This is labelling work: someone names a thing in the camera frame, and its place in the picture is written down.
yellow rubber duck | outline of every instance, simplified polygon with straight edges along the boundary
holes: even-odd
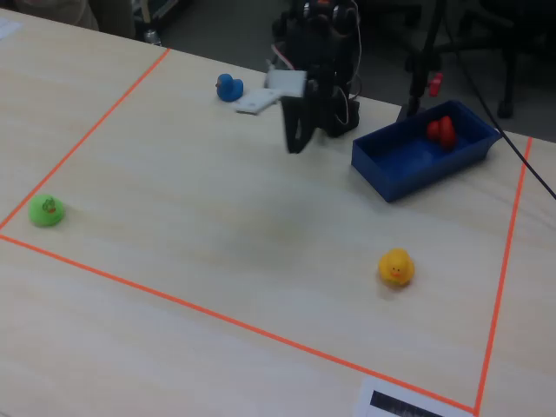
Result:
[[[382,256],[379,272],[383,281],[403,286],[414,277],[415,266],[407,251],[397,248]]]

table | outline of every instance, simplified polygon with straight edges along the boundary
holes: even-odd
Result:
[[[24,26],[0,43],[0,411],[350,415],[370,374],[553,415],[554,210],[505,143],[388,205],[349,161],[397,106],[361,99],[355,132],[289,156],[278,106],[215,98],[261,73],[4,14]],[[556,183],[554,146],[511,137]],[[29,224],[37,192],[66,203],[57,227]],[[396,246],[418,273],[400,292],[375,277]]]

blue rubber duck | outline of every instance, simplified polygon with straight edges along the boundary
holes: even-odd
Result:
[[[243,96],[243,81],[235,80],[230,74],[222,74],[216,82],[216,94],[224,102],[234,102]]]

blue tray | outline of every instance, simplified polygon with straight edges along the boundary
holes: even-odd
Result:
[[[427,139],[427,126],[452,118],[458,145],[452,152]],[[351,164],[387,201],[481,161],[500,139],[498,130],[460,102],[450,101],[354,141]]]

orange tape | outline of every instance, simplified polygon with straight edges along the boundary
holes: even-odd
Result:
[[[320,357],[324,360],[332,361],[332,362],[337,363],[339,365],[342,365],[344,367],[349,367],[349,368],[351,368],[355,371],[359,371],[359,372],[362,372],[364,374],[371,375],[371,376],[374,376],[376,378],[379,378],[381,380],[391,382],[391,383],[393,383],[395,385],[398,385],[400,387],[410,389],[412,391],[415,391],[416,393],[425,395],[425,396],[430,397],[430,398],[432,398],[434,400],[437,400],[437,401],[444,402],[446,404],[449,404],[450,406],[459,408],[459,409],[467,411],[469,413],[471,413],[473,411],[473,409],[471,407],[460,404],[457,401],[450,400],[449,398],[443,397],[442,395],[435,394],[431,391],[427,391],[426,389],[416,387],[415,385],[411,385],[411,384],[408,384],[404,381],[397,380],[397,379],[395,379],[391,376],[384,375],[384,374],[381,374],[379,372],[375,372],[372,369],[368,369],[366,367],[356,365],[352,362],[344,361],[343,359],[340,359],[336,356],[332,356],[331,354],[325,354],[324,352],[321,352],[320,350],[313,349],[311,347],[302,345],[302,344],[300,344],[296,341],[291,341],[290,339],[286,339],[285,337],[281,337],[277,334],[270,333],[270,332],[268,332],[266,330],[263,330],[261,328],[256,328],[255,326],[251,326],[250,324],[247,324],[243,321],[239,321],[239,320],[234,319],[232,317],[228,317],[224,314],[217,313],[216,311],[210,310],[208,308],[198,306],[198,305],[196,305],[192,302],[182,300],[181,298],[178,298],[178,297],[174,297],[173,295],[163,293],[162,291],[158,291],[157,289],[149,288],[149,287],[146,287],[144,285],[138,284],[136,282],[125,280],[123,278],[120,278],[119,276],[109,274],[108,272],[103,272],[100,269],[88,267],[87,265],[83,265],[82,263],[72,261],[71,259],[65,258],[65,257],[57,255],[57,254],[54,254],[54,253],[52,253],[48,250],[44,250],[44,249],[38,248],[36,246],[29,245],[29,243],[20,242],[17,239],[13,239],[13,238],[8,237],[8,236],[0,235],[0,240],[10,242],[10,243],[14,243],[17,246],[20,246],[22,248],[30,249],[34,252],[37,252],[37,253],[41,254],[41,255],[46,255],[50,258],[56,259],[58,261],[61,261],[61,262],[67,263],[69,265],[72,265],[74,267],[77,267],[77,268],[83,269],[85,271],[88,271],[92,274],[100,275],[104,278],[108,278],[109,280],[119,282],[123,285],[127,285],[128,287],[138,289],[139,291],[143,291],[145,293],[149,293],[151,295],[155,295],[157,297],[163,298],[164,300],[168,300],[168,301],[174,302],[176,304],[180,304],[181,306],[184,306],[186,308],[191,308],[192,310],[195,310],[195,311],[198,311],[200,313],[209,315],[209,316],[214,317],[218,320],[222,320],[222,321],[225,321],[227,323],[233,324],[234,326],[237,326],[239,328],[244,328],[244,329],[246,329],[250,332],[260,334],[261,336],[264,336],[264,337],[268,337],[269,339],[272,339],[273,341],[279,341],[280,343],[283,343],[285,345],[289,345],[292,348],[302,350],[303,352],[306,352],[308,354],[313,354],[313,355],[318,356],[318,357]]]
[[[527,147],[525,150],[525,159],[529,159],[529,154],[531,153],[531,147],[533,146],[533,139],[530,137],[527,141]],[[475,407],[473,409],[473,415],[479,416],[480,405],[483,401],[483,396],[485,394],[485,385],[487,383],[488,366],[490,365],[491,356],[493,355],[494,346],[494,336],[496,335],[496,326],[498,324],[498,316],[500,315],[500,305],[502,304],[502,295],[504,293],[504,285],[506,284],[506,273],[507,265],[510,261],[510,253],[512,252],[512,241],[513,232],[515,230],[515,222],[518,218],[518,211],[520,209],[521,193],[523,191],[523,182],[525,181],[527,167],[523,163],[521,164],[520,180],[518,182],[518,188],[515,191],[515,199],[513,200],[513,211],[512,217],[510,219],[510,226],[507,230],[506,238],[506,249],[504,249],[504,259],[502,260],[502,268],[500,270],[500,280],[498,282],[498,291],[496,293],[496,302],[494,303],[493,319],[490,325],[490,332],[488,334],[488,343],[486,345],[485,360],[483,360],[483,368],[480,372],[480,382],[479,391],[477,392],[477,398],[475,399]]]
[[[164,51],[164,53],[162,53],[162,55],[159,56],[158,59],[131,85],[131,87],[129,87],[129,89],[123,94],[123,96],[121,96],[118,99],[118,101],[115,102],[112,105],[112,107],[110,107],[110,109],[103,115],[103,117],[101,117],[101,119],[98,122],[95,123],[95,125],[85,134],[85,136],[78,143],[76,143],[76,145],[65,155],[65,157],[62,158],[62,160],[31,190],[31,192],[17,205],[17,207],[4,219],[4,221],[2,223],[0,223],[0,230],[2,228],[4,228],[17,215],[17,213],[22,209],[22,207],[25,204],[27,204],[27,202],[31,199],[31,197],[66,163],[66,161],[68,161],[68,159],[99,128],[99,126],[101,124],[103,124],[103,122],[114,112],[114,110],[120,104],[122,104],[122,102],[137,88],[137,86],[164,60],[164,58],[168,55],[169,52],[170,52],[170,49],[166,49]],[[525,153],[525,158],[526,159],[529,158],[532,145],[533,145],[533,139],[531,137],[529,137],[529,140],[527,141],[526,153]],[[486,385],[486,382],[487,382],[488,367],[489,367],[492,352],[493,352],[494,336],[496,334],[496,326],[498,324],[498,317],[499,317],[499,314],[500,314],[500,305],[501,305],[501,302],[502,302],[502,294],[504,292],[504,285],[506,283],[507,266],[508,266],[508,262],[509,262],[509,258],[510,258],[511,249],[512,249],[513,232],[515,230],[515,223],[516,223],[517,214],[518,214],[518,211],[519,211],[520,198],[521,198],[521,193],[522,193],[522,190],[523,190],[523,182],[525,181],[525,175],[526,175],[526,166],[525,166],[525,164],[522,164],[521,172],[520,172],[520,179],[519,179],[519,182],[518,182],[518,188],[516,190],[515,200],[513,202],[512,217],[511,217],[511,220],[510,220],[510,225],[509,225],[509,228],[508,228],[508,233],[507,233],[507,238],[506,238],[506,248],[505,248],[505,251],[504,251],[504,258],[503,258],[503,261],[502,261],[502,268],[501,268],[501,271],[500,271],[500,280],[499,280],[499,285],[498,285],[498,291],[497,291],[497,294],[496,294],[496,301],[494,303],[493,318],[492,318],[492,321],[491,321],[490,332],[489,332],[489,335],[488,335],[488,343],[486,345],[485,359],[483,361],[483,366],[482,366],[482,369],[481,369],[479,390],[478,390],[478,393],[477,393],[477,398],[475,400],[475,406],[474,407],[469,407],[469,406],[460,404],[459,402],[457,402],[455,400],[451,400],[451,399],[449,399],[447,397],[444,397],[442,395],[433,393],[431,391],[427,391],[424,388],[420,388],[420,387],[417,387],[415,385],[408,384],[404,381],[397,380],[397,379],[395,379],[391,376],[373,371],[372,369],[368,369],[366,367],[362,367],[362,366],[354,364],[352,362],[345,361],[345,360],[343,360],[341,358],[338,358],[336,356],[332,356],[331,354],[326,354],[324,352],[321,352],[320,350],[313,349],[311,347],[302,345],[302,344],[300,344],[296,341],[291,341],[290,339],[287,339],[285,337],[281,337],[277,334],[272,334],[272,333],[270,333],[266,330],[263,330],[261,328],[256,328],[255,326],[251,326],[250,324],[247,324],[243,321],[239,321],[239,320],[234,319],[232,317],[228,317],[224,314],[217,313],[216,311],[210,310],[208,308],[198,306],[198,305],[196,305],[192,302],[185,301],[185,300],[182,300],[180,298],[174,297],[173,295],[163,293],[162,291],[158,291],[156,289],[143,286],[143,285],[138,284],[138,283],[133,282],[133,281],[125,280],[125,279],[123,279],[119,276],[109,274],[107,272],[103,272],[100,269],[89,267],[89,266],[84,265],[82,263],[79,263],[77,261],[72,261],[71,259],[65,258],[65,257],[57,255],[57,254],[54,254],[54,253],[52,253],[48,250],[41,249],[41,248],[35,247],[33,245],[29,245],[29,243],[20,242],[17,239],[13,239],[13,238],[5,236],[5,235],[0,235],[0,240],[13,243],[13,244],[15,244],[17,246],[20,246],[22,248],[27,248],[27,249],[32,250],[34,252],[37,252],[41,255],[48,256],[50,258],[56,259],[58,261],[64,262],[66,264],[72,265],[72,266],[80,268],[82,270],[88,271],[92,274],[99,275],[99,276],[102,276],[104,278],[108,278],[109,280],[119,282],[119,283],[121,283],[123,285],[126,285],[128,287],[138,289],[140,291],[143,291],[145,293],[149,293],[151,295],[155,295],[157,297],[163,298],[164,300],[167,300],[167,301],[174,302],[176,304],[180,304],[180,305],[182,305],[186,308],[191,308],[195,311],[198,311],[200,313],[209,315],[209,316],[214,317],[218,320],[222,320],[222,321],[225,321],[227,323],[233,324],[233,325],[235,325],[239,328],[244,328],[244,329],[246,329],[250,332],[257,333],[257,334],[259,334],[261,336],[264,336],[264,337],[268,337],[269,339],[272,339],[274,341],[279,341],[280,343],[289,345],[292,348],[297,348],[297,349],[299,349],[303,352],[306,352],[308,354],[313,354],[313,355],[318,356],[318,357],[320,357],[320,358],[322,358],[326,361],[332,361],[332,362],[337,363],[339,365],[342,365],[344,367],[349,367],[349,368],[351,368],[355,371],[359,371],[361,373],[371,375],[375,378],[379,378],[379,379],[387,381],[387,382],[391,382],[395,385],[398,385],[400,387],[404,387],[404,388],[409,389],[411,391],[414,391],[418,394],[425,395],[425,396],[427,396],[429,398],[432,398],[434,400],[446,403],[450,406],[456,407],[456,408],[461,409],[463,411],[466,411],[468,413],[472,413],[475,416],[479,416],[480,406],[481,406],[481,403],[482,403],[482,400],[483,400],[483,396],[484,396],[484,392],[485,392],[485,385]]]
[[[79,149],[79,147],[81,145],[83,145],[83,143],[89,139],[89,137],[98,129],[98,127],[103,124],[103,122],[108,118],[108,116],[110,116],[112,114],[112,112],[114,110],[116,110],[116,108],[122,104],[122,102],[137,88],[137,86],[151,73],[153,72],[153,70],[162,62],[162,60],[168,55],[168,53],[170,52],[170,49],[167,49],[164,51],[164,53],[162,55],[160,55],[158,57],[158,59],[156,59],[155,63],[153,63],[149,69],[147,69],[139,78],[137,78],[137,80],[131,85],[131,87],[128,88],[128,90],[123,93],[123,96],[121,96],[117,102],[115,102],[112,107],[110,107],[110,109],[104,113],[104,116],[100,118],[100,120],[98,122],[95,123],[95,125],[90,128],[90,130],[85,134],[84,137],[81,138],[81,140],[76,143],[74,145],[74,147],[65,155],[64,158],[62,158],[62,160],[56,164],[56,166],[31,190],[31,192],[17,205],[16,208],[14,208],[14,210],[8,215],[8,217],[6,217],[4,219],[4,221],[2,223],[0,223],[0,230],[2,230],[6,224],[8,224],[10,222],[11,219],[13,219],[17,213],[19,212],[19,210],[21,210],[23,208],[23,206],[25,204],[27,204],[27,202],[33,197],[33,195],[36,194],[36,192],[41,189],[41,187],[62,167],[62,165],[65,164],[66,161],[68,161],[68,159],[70,158],[70,156],[72,156],[76,150]]]

